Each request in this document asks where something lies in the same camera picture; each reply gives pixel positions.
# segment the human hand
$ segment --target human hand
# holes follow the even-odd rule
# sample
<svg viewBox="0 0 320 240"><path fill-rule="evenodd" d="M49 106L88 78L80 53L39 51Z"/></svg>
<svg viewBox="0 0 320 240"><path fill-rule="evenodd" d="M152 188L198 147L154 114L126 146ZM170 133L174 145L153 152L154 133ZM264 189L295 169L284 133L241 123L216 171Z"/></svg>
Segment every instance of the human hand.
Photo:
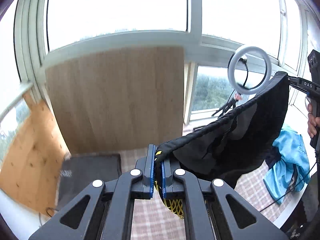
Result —
<svg viewBox="0 0 320 240"><path fill-rule="evenodd" d="M311 104L308 104L307 110L309 112L309 114L308 114L308 134L309 134L310 138L313 138L317 134L316 126L320 127L320 118L319 117L315 118L312 115L312 105Z"/></svg>

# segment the white window frame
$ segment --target white window frame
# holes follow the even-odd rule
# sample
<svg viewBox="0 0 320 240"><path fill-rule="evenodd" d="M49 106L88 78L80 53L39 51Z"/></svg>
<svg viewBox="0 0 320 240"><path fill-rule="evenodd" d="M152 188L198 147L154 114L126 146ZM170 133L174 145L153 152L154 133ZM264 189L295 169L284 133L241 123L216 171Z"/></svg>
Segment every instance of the white window frame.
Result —
<svg viewBox="0 0 320 240"><path fill-rule="evenodd" d="M197 66L226 67L233 52L242 44L227 39L202 35L202 0L187 0L188 26L187 31L131 31L124 33L111 33L87 40L78 41L62 48L47 51L47 38L44 33L46 20L44 11L47 0L19 0L17 15L21 14L20 21L15 23L15 44L18 68L21 80L34 83L32 94L36 101L43 98L51 108L50 99L46 90L45 69L59 64L65 60L97 53L109 49L128 46L148 45L176 45L182 46L185 50L185 99L183 122L188 125L190 119L205 119L214 112L214 109L203 110L200 113L192 113L194 88L196 84ZM280 3L280 44L278 58L270 56L272 63L272 74L276 71L286 71L289 75L300 76L304 71L304 62L307 53L307 22L305 10L311 11L319 17L319 11L309 0L296 0L301 15L301 43L297 71L284 64L288 26L286 17L285 0ZM260 55L248 55L250 71L257 73L265 72L264 60ZM290 90L289 103L293 104L297 93Z"/></svg>

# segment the wooden board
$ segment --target wooden board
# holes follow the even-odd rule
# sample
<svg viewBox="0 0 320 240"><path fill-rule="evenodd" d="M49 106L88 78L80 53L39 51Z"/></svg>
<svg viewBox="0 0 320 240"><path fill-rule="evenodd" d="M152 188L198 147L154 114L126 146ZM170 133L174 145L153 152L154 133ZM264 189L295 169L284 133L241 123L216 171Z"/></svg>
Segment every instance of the wooden board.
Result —
<svg viewBox="0 0 320 240"><path fill-rule="evenodd" d="M90 54L45 73L52 108L71 154L141 148L182 135L181 47Z"/></svg>
<svg viewBox="0 0 320 240"><path fill-rule="evenodd" d="M68 148L45 102L27 104L30 116L9 147L0 188L15 201L46 214L46 207L55 207L57 181Z"/></svg>

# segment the triangular cutout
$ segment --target triangular cutout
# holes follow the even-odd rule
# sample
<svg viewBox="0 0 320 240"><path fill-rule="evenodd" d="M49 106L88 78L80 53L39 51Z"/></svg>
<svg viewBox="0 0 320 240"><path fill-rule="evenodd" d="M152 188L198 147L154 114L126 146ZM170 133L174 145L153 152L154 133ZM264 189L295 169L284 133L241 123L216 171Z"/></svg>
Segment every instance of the triangular cutout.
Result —
<svg viewBox="0 0 320 240"><path fill-rule="evenodd" d="M257 222L257 219L232 195L226 195L226 199L240 229L246 228L247 226Z"/></svg>
<svg viewBox="0 0 320 240"><path fill-rule="evenodd" d="M60 223L70 227L72 229L77 229L83 217L84 211L89 203L90 196L85 195L73 208L71 208L61 219Z"/></svg>

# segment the wood panel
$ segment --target wood panel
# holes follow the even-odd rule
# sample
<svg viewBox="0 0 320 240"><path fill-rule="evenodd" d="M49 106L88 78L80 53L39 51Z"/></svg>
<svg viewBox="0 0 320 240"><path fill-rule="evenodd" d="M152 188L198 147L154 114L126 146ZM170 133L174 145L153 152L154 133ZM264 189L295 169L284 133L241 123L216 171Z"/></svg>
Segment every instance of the wood panel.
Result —
<svg viewBox="0 0 320 240"><path fill-rule="evenodd" d="M182 135L181 47L111 50L68 60L45 73L71 154L142 148Z"/></svg>
<svg viewBox="0 0 320 240"><path fill-rule="evenodd" d="M33 104L4 159L0 188L12 199L46 214L55 206L57 180L68 148L55 117L44 101Z"/></svg>

